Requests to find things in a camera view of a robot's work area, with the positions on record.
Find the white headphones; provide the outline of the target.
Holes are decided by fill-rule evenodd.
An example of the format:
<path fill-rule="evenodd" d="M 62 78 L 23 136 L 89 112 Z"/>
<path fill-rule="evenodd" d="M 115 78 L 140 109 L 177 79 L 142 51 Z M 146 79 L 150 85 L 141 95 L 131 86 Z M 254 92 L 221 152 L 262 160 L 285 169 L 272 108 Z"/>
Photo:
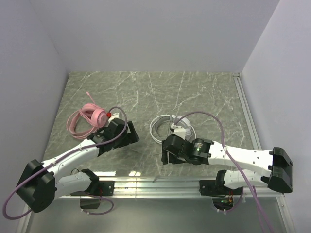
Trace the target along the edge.
<path fill-rule="evenodd" d="M 188 128 L 186 140 L 195 139 L 197 137 L 196 131 L 191 122 L 187 118 L 181 119 L 181 116 L 176 115 L 159 115 L 156 116 L 150 123 L 149 133 L 151 138 L 158 144 L 161 144 L 168 136 L 171 135 L 170 126 L 174 123 L 177 126 L 184 126 Z"/>

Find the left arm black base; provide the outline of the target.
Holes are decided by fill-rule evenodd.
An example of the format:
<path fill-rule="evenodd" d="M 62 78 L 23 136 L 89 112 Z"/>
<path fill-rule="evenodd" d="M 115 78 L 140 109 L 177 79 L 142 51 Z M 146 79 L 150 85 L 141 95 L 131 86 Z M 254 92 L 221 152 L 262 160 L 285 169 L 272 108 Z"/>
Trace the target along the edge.
<path fill-rule="evenodd" d="M 70 193 L 70 196 L 80 197 L 80 208 L 82 212 L 89 215 L 104 215 L 109 213 L 114 208 L 114 203 L 108 197 L 111 197 L 114 193 L 115 182 L 114 181 L 97 181 L 91 184 L 87 191 L 76 191 Z M 111 206 L 102 213 L 92 212 L 98 210 L 101 204 L 108 204 Z"/>

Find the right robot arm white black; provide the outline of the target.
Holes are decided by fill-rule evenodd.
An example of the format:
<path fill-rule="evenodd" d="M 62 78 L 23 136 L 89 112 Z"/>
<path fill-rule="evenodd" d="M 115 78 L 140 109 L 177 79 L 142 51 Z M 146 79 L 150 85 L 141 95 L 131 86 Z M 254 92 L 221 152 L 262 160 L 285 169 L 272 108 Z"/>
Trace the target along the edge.
<path fill-rule="evenodd" d="M 197 138 L 188 141 L 175 134 L 161 143 L 163 164 L 223 165 L 236 171 L 219 174 L 216 187 L 237 189 L 243 186 L 267 186 L 279 193 L 293 191 L 293 162 L 283 148 L 248 150 Z"/>

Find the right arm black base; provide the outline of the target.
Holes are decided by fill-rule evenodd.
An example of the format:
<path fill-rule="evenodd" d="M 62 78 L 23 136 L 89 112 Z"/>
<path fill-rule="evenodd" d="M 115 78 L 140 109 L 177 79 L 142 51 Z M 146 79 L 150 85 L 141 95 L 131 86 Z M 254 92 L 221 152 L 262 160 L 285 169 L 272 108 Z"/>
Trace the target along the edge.
<path fill-rule="evenodd" d="M 201 196 L 212 197 L 216 211 L 224 214 L 233 211 L 243 199 L 243 187 L 231 189 L 224 186 L 224 182 L 216 180 L 200 180 L 199 193 Z"/>

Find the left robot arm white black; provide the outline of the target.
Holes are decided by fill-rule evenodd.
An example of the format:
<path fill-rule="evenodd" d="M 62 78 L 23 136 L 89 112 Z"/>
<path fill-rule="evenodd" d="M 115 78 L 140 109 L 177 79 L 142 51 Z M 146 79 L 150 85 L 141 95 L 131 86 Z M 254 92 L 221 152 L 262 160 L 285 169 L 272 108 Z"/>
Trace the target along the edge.
<path fill-rule="evenodd" d="M 113 182 L 101 182 L 90 169 L 82 169 L 76 174 L 71 172 L 106 152 L 138 141 L 133 122 L 120 118 L 110 120 L 107 126 L 90 134 L 73 149 L 43 162 L 29 162 L 17 183 L 17 194 L 35 213 L 45 210 L 55 199 L 65 195 L 111 196 Z"/>

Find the pink headphones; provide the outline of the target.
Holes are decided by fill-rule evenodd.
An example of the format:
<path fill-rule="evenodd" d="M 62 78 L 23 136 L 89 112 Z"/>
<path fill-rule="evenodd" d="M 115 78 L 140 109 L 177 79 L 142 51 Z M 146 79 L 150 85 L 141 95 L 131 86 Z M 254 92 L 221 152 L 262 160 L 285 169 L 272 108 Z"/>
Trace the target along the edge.
<path fill-rule="evenodd" d="M 89 135 L 103 127 L 108 120 L 106 110 L 96 104 L 89 92 L 86 92 L 86 94 L 92 102 L 84 104 L 80 109 L 73 112 L 66 123 L 67 131 L 76 139 L 86 139 Z M 82 132 L 76 131 L 76 126 L 80 118 L 84 119 L 90 125 L 90 129 Z"/>

